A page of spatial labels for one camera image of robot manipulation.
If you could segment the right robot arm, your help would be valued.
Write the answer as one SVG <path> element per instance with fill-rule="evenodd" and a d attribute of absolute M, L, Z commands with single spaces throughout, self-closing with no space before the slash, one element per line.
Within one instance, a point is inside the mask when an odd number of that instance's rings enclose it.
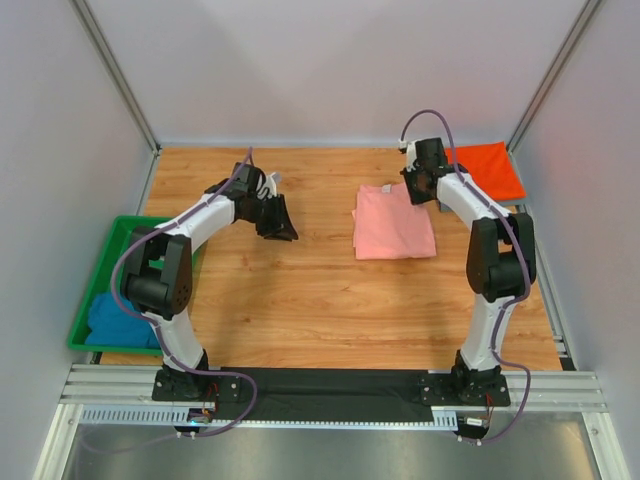
<path fill-rule="evenodd" d="M 475 300 L 451 375 L 463 388 L 494 381 L 504 365 L 500 356 L 511 315 L 536 278 L 533 220 L 509 212 L 466 169 L 449 163 L 439 138 L 401 140 L 399 151 L 406 156 L 401 175 L 410 202 L 443 203 L 470 232 L 466 278 Z"/>

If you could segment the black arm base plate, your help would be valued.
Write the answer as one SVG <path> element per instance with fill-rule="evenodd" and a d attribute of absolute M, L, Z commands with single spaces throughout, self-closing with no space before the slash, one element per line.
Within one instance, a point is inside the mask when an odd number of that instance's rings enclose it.
<path fill-rule="evenodd" d="M 485 374 L 431 373 L 421 370 L 238 368 L 211 376 L 194 375 L 163 366 L 157 371 L 152 398 L 156 401 L 246 401 L 243 388 L 251 377 L 260 396 L 315 398 L 384 398 L 427 406 L 498 406 L 511 404 L 506 378 L 496 368 Z"/>

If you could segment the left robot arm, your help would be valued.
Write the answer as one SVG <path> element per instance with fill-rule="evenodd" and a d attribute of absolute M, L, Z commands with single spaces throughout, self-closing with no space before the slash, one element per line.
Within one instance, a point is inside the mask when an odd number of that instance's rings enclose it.
<path fill-rule="evenodd" d="M 193 330 L 188 306 L 193 293 L 192 256 L 211 237 L 237 221 L 255 226 L 268 240 L 298 239 L 278 191 L 277 172 L 266 174 L 248 161 L 202 194 L 176 217 L 152 228 L 138 228 L 116 263 L 116 300 L 127 299 L 131 315 L 149 323 L 170 370 L 195 374 L 208 369 L 206 352 Z"/>

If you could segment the pink t-shirt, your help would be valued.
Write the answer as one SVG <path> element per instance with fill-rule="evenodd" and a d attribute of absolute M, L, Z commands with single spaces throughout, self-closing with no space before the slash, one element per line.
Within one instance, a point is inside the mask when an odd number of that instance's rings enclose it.
<path fill-rule="evenodd" d="M 361 185 L 356 194 L 353 248 L 357 260 L 433 258 L 436 240 L 429 212 L 413 205 L 404 183 Z"/>

